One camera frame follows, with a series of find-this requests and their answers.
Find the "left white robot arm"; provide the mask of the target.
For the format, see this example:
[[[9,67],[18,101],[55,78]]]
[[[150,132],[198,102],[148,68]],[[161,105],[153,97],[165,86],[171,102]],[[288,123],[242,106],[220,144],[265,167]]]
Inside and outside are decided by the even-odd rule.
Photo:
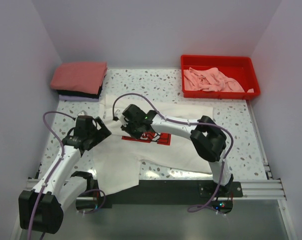
[[[83,154],[104,141],[112,133],[100,117],[79,115],[75,126],[60,140],[59,152],[42,178],[18,197],[19,224],[32,231],[55,234],[64,213],[80,195],[98,191],[98,183],[89,172],[71,170]]]

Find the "white printed t shirt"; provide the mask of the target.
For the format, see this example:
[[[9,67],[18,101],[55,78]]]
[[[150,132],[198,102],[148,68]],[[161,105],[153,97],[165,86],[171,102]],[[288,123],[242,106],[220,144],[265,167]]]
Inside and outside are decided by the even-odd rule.
[[[156,140],[168,139],[168,143],[136,140],[121,130],[120,121],[113,121],[112,106],[123,111],[130,104],[148,112],[151,106],[135,98],[116,100],[114,95],[105,95],[99,100],[98,115],[102,117],[111,136],[93,148],[93,162],[98,186],[106,195],[135,187],[139,184],[142,161],[160,166],[211,174],[209,163],[197,154],[192,142],[183,137],[160,133]]]

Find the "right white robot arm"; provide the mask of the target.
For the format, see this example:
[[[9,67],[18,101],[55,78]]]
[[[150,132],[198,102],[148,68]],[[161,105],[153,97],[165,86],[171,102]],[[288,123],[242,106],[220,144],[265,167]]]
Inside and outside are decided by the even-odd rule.
[[[234,177],[226,163],[226,156],[231,151],[226,149],[229,132],[210,117],[204,115],[196,120],[168,117],[156,110],[145,113],[130,104],[124,110],[117,110],[114,119],[120,120],[121,130],[136,140],[151,133],[165,133],[191,141],[199,157],[209,162],[214,192],[224,197],[232,190]]]

